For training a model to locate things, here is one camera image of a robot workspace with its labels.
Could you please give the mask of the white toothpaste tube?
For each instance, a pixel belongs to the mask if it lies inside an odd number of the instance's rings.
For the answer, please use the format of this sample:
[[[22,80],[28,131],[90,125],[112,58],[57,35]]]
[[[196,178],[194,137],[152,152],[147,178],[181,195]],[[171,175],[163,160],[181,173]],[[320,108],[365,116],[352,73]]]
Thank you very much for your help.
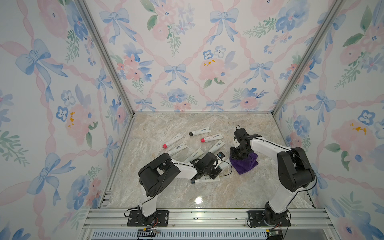
[[[228,168],[231,168],[232,165],[231,163],[227,162],[227,161],[221,161],[218,168],[220,168],[222,171],[228,169]]]

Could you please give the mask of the purple cloth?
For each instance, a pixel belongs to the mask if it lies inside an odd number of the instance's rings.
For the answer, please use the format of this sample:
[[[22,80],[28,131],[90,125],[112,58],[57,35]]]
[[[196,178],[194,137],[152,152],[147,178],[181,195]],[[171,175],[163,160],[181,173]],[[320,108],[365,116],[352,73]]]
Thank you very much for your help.
[[[230,162],[239,175],[245,174],[255,168],[259,163],[257,161],[258,155],[251,153],[249,158],[243,160],[236,160],[230,157]]]

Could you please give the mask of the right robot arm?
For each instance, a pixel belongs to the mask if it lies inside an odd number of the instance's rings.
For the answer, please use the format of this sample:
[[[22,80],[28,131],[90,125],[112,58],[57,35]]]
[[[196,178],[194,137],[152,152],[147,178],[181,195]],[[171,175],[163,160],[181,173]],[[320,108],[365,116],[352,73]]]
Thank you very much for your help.
[[[258,134],[249,135],[244,128],[234,132],[234,146],[230,148],[230,162],[238,174],[258,165],[258,154],[277,162],[280,185],[273,198],[265,204],[264,220],[276,224],[288,215],[288,206],[299,192],[317,179],[305,150],[289,148],[266,140]]]

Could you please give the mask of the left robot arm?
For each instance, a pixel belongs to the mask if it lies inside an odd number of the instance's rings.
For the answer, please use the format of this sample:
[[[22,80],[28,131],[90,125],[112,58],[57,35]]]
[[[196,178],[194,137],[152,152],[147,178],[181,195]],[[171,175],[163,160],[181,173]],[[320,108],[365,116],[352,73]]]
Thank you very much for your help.
[[[157,211],[158,195],[176,178],[187,179],[195,182],[201,178],[211,180],[220,176],[222,169],[219,163],[224,161],[225,155],[209,152],[201,159],[189,163],[179,162],[164,153],[142,167],[139,172],[139,182],[144,191],[143,198],[138,205],[138,210],[143,218],[152,217]]]

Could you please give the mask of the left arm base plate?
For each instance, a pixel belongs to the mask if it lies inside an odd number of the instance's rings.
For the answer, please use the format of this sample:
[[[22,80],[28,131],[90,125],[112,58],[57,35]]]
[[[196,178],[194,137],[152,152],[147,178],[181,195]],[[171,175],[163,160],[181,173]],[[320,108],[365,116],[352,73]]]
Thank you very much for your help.
[[[154,214],[144,217],[141,211],[131,210],[128,217],[128,227],[167,227],[169,211],[157,210]]]

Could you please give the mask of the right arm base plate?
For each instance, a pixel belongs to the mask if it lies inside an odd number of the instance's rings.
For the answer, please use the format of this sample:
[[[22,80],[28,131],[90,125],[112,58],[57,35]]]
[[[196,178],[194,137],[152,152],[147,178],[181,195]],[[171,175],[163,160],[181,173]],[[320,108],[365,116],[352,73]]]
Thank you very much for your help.
[[[288,211],[280,214],[275,214],[273,211],[266,210],[253,210],[247,211],[248,222],[247,224],[251,228],[256,227],[290,227],[291,218]]]

